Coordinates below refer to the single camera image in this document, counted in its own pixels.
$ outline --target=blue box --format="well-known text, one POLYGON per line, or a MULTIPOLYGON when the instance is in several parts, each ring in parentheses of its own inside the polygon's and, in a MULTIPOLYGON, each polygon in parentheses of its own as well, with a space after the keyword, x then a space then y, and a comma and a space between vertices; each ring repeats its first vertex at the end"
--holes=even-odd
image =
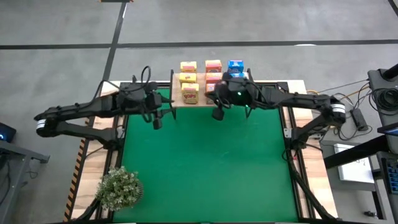
POLYGON ((228 61, 228 72, 229 73, 241 73, 243 72, 243 61, 242 60, 229 60, 228 61))
POLYGON ((230 73, 233 78, 244 78, 244 73, 230 73))

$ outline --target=wooden tray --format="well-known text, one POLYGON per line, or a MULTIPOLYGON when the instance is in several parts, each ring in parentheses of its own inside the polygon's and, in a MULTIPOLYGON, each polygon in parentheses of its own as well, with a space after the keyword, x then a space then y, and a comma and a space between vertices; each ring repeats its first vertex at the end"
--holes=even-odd
POLYGON ((181 107, 214 107, 215 104, 209 105, 206 103, 207 98, 205 97, 206 91, 206 73, 197 73, 197 83, 199 84, 199 102, 195 105, 193 104, 186 104, 182 100, 182 93, 181 93, 181 84, 180 84, 180 74, 174 73, 171 77, 171 90, 172 90, 172 107, 174 108, 181 108, 181 107))

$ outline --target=small box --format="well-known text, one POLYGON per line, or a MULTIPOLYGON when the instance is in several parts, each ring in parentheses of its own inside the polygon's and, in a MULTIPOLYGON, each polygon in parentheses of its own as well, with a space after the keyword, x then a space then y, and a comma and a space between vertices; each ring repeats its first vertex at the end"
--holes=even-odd
POLYGON ((243 72, 243 61, 242 60, 229 60, 228 61, 228 72, 229 73, 243 72))
POLYGON ((182 73, 180 73, 179 79, 180 79, 181 85, 183 83, 196 83, 197 82, 197 74, 182 72, 182 73))
POLYGON ((230 75, 232 76, 232 78, 244 78, 245 75, 243 72, 240 73, 230 73, 230 75))
POLYGON ((199 102, 199 84, 183 83, 181 92, 184 103, 197 104, 199 102))
POLYGON ((206 73, 206 84, 208 83, 216 83, 220 81, 223 77, 223 74, 221 72, 215 72, 215 73, 206 73))
POLYGON ((181 62, 181 72, 197 72, 197 62, 181 62))
MULTIPOLYGON (((215 83, 208 83, 206 84, 206 93, 210 92, 210 91, 214 91, 216 84, 215 83)), ((206 104, 213 104, 213 100, 207 98, 206 99, 206 104)))
POLYGON ((206 72, 221 72, 222 66, 220 60, 206 60, 206 72))

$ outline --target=white label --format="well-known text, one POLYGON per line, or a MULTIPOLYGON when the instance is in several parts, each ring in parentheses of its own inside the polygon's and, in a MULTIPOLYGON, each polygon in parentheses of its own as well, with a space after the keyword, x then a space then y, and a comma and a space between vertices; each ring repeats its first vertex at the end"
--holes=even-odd
POLYGON ((332 111, 333 112, 339 112, 339 113, 346 113, 346 106, 341 105, 341 104, 333 104, 331 105, 332 111))
POLYGON ((39 120, 39 121, 37 122, 36 129, 44 128, 44 126, 45 126, 45 119, 41 119, 41 120, 39 120))

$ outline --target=yellow box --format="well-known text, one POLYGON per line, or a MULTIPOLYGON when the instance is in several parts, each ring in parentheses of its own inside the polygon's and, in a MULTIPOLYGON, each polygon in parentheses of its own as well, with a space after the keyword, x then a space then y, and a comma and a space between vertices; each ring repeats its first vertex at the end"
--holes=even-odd
POLYGON ((180 73, 179 79, 180 79, 181 85, 183 83, 196 83, 197 82, 197 74, 182 72, 182 73, 180 73))
POLYGON ((220 60, 206 60, 206 72, 222 72, 223 66, 220 60))
POLYGON ((197 104, 199 102, 199 84, 183 83, 181 92, 184 103, 197 104))
MULTIPOLYGON (((206 93, 210 92, 210 91, 214 91, 216 84, 215 83, 208 83, 206 84, 206 93)), ((213 100, 207 98, 206 99, 206 103, 207 104, 214 104, 213 100)))
POLYGON ((215 72, 215 73, 206 73, 206 84, 208 83, 216 83, 220 81, 223 77, 223 74, 221 72, 215 72))
POLYGON ((181 72, 197 72, 197 62, 181 62, 181 72))

